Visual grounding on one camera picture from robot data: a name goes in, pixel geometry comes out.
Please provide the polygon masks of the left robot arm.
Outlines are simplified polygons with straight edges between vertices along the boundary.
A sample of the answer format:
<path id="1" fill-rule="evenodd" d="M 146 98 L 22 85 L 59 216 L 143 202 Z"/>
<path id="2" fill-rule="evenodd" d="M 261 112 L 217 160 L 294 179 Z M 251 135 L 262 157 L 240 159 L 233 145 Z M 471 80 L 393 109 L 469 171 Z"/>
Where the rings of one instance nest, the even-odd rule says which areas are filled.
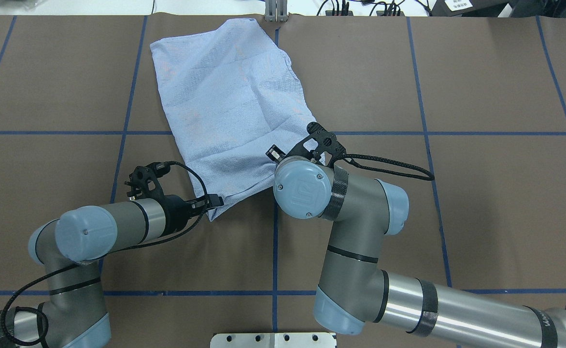
<path id="1" fill-rule="evenodd" d="M 170 240 L 188 220 L 223 205 L 208 194 L 192 201 L 168 195 L 89 205 L 65 212 L 33 232 L 31 258 L 44 266 L 49 299 L 0 310 L 0 348 L 102 348 L 111 339 L 99 260 L 118 251 Z"/>

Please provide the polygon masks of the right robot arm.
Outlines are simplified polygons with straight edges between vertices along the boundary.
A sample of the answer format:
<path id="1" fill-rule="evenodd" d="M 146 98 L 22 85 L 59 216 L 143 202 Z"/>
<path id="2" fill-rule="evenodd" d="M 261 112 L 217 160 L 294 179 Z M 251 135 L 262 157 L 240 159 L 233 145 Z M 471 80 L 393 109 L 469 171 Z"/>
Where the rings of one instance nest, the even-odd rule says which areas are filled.
<path id="1" fill-rule="evenodd" d="M 303 145 L 289 153 L 273 145 L 266 155 L 280 208 L 332 222 L 312 311 L 327 330 L 358 335 L 375 322 L 474 348 L 566 348 L 566 305 L 513 305 L 380 269 L 384 238 L 408 218 L 402 188 L 323 166 L 321 152 Z"/>

